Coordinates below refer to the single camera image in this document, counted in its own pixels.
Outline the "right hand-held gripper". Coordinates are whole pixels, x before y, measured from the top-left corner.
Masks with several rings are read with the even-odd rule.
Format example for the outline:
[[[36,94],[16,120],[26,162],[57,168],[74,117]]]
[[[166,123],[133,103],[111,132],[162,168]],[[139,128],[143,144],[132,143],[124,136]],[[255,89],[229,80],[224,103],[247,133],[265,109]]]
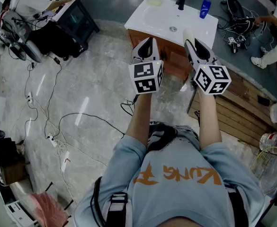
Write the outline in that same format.
[[[184,47],[194,69],[190,78],[193,85],[198,86],[206,95],[221,95],[232,81],[227,68],[199,39],[195,38],[195,45],[186,39]]]

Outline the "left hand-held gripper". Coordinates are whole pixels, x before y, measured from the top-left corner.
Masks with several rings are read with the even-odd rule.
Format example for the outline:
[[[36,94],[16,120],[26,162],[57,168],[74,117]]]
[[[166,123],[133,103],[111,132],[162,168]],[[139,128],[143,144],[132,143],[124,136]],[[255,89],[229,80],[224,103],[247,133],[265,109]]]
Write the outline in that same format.
[[[148,37],[132,50],[128,66],[131,82],[137,95],[158,92],[163,79],[164,61],[160,58],[157,41]]]

